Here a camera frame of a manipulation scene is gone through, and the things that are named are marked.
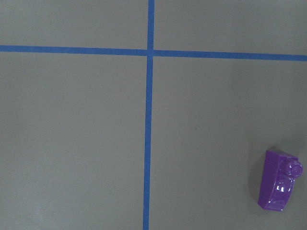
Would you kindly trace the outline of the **purple curved toy block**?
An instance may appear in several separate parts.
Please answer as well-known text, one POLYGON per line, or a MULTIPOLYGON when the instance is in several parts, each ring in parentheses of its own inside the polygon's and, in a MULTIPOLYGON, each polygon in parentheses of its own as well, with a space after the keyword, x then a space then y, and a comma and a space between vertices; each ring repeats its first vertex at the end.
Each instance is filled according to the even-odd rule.
POLYGON ((266 150, 258 205, 264 210, 283 211, 295 180, 304 171, 299 158, 282 151, 266 150))

